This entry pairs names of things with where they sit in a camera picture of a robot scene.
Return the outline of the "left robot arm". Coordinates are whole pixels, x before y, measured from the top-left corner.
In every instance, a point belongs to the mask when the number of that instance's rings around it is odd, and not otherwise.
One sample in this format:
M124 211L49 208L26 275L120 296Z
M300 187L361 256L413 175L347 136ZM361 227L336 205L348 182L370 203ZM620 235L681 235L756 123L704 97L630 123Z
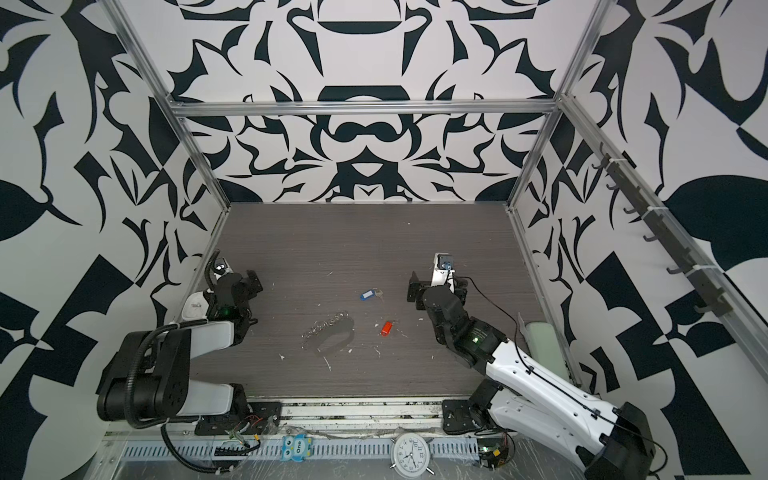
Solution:
M171 421L233 420L250 414L244 387L191 377L191 361L242 343L257 323L250 301L263 291L253 270L206 278L190 295L182 321L124 338L102 375L96 411L103 421L145 429Z

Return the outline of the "blue capped key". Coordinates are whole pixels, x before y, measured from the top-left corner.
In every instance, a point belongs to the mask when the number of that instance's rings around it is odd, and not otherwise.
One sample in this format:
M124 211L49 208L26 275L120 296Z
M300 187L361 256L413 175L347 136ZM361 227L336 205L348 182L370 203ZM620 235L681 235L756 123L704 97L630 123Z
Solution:
M365 301L376 297L381 298L382 296L383 292L380 289L369 289L360 294L360 299Z

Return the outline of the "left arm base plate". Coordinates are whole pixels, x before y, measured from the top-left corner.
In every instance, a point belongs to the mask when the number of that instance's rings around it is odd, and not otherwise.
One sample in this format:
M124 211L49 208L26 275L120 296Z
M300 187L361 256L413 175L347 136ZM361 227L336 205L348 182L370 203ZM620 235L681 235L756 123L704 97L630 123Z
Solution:
M261 435L274 431L281 421L281 402L249 402L234 406L228 413L203 417L195 426L197 436L225 435L235 430L244 435Z

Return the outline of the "red capped key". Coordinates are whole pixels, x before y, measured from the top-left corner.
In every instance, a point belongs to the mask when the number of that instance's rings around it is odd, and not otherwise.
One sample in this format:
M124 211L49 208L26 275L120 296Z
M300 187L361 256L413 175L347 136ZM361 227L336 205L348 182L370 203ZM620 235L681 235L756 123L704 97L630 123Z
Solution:
M390 334L390 332L392 330L392 327L393 327L393 323L392 322L390 322L390 321L385 322L384 325L382 326L381 331L380 331L380 335L382 337L387 337Z

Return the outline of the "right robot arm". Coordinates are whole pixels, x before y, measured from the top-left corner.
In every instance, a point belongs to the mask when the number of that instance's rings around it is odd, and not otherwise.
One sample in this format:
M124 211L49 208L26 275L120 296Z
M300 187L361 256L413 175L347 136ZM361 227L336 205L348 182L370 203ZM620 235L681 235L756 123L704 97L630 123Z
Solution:
M588 394L525 353L512 338L465 309L468 277L412 276L407 300L426 313L436 341L483 375L468 413L480 430L519 433L569 460L587 479L649 479L668 454L646 414Z

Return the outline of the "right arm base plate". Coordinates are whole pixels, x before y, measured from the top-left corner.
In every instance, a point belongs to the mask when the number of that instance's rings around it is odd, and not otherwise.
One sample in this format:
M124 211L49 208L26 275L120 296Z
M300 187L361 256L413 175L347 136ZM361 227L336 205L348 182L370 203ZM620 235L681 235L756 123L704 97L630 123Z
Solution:
M441 402L442 430L447 435L464 435L492 427L485 410L468 399L447 399Z

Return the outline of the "keyring with chain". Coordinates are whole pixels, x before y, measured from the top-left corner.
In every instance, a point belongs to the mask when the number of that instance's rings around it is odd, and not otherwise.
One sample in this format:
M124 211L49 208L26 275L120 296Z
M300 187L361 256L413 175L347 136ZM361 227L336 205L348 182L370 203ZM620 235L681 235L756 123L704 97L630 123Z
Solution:
M317 321L302 335L302 349L328 357L349 347L355 338L354 319L346 311Z

